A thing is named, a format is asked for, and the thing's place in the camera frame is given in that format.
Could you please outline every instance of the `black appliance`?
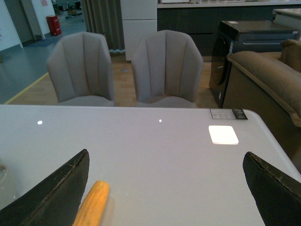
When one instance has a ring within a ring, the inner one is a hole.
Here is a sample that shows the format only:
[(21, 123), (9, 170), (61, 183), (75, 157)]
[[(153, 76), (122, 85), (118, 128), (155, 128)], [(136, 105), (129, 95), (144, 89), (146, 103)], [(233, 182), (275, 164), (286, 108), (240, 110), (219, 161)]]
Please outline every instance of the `black appliance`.
[(239, 51), (280, 52), (281, 42), (294, 39), (297, 30), (269, 21), (221, 21), (211, 60), (209, 87), (219, 108), (222, 108), (231, 70), (226, 59)]

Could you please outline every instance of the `yellow floor line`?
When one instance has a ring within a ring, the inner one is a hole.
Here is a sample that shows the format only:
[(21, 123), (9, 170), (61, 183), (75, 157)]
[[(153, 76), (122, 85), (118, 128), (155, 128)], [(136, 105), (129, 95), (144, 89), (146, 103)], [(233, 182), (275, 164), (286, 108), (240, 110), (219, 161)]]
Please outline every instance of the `yellow floor line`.
[(29, 85), (28, 87), (26, 87), (25, 89), (23, 89), (21, 92), (19, 92), (17, 95), (15, 95), (14, 97), (10, 98), (7, 102), (5, 102), (5, 105), (8, 105), (10, 102), (12, 102), (14, 99), (16, 99), (17, 97), (19, 97), (21, 94), (23, 94), (24, 92), (26, 92), (27, 90), (29, 90), (31, 87), (33, 87), (35, 84), (37, 84), (39, 81), (41, 81), (42, 79), (44, 79), (47, 75), (49, 75), (48, 73), (44, 74), (42, 77), (40, 77), (39, 79), (37, 79), (33, 84)]

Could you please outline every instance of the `sofa armrest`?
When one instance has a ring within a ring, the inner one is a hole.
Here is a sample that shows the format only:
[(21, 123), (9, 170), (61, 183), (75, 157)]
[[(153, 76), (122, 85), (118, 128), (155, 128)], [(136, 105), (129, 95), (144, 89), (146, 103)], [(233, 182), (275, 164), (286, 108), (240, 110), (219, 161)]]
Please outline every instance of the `sofa armrest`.
[(301, 127), (301, 73), (267, 53), (241, 51), (227, 59), (267, 92)]

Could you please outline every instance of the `grey floor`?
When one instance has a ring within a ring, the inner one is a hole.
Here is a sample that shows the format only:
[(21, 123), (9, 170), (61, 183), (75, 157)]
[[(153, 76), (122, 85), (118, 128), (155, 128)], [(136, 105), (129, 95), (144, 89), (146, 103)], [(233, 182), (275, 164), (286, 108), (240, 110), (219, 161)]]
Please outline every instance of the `grey floor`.
[(57, 41), (65, 35), (86, 30), (83, 15), (60, 21), (62, 34), (46, 35), (54, 43), (46, 47), (15, 46), (0, 52), (0, 104), (4, 104), (19, 92), (30, 86), (46, 72), (46, 60)]

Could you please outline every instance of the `doorway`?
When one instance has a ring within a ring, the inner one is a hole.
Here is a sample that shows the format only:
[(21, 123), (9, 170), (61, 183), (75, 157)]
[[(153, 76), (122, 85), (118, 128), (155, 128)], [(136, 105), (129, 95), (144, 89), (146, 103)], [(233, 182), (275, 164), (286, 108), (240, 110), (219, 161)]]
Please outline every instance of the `doorway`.
[(36, 41), (21, 0), (4, 0), (23, 46)]

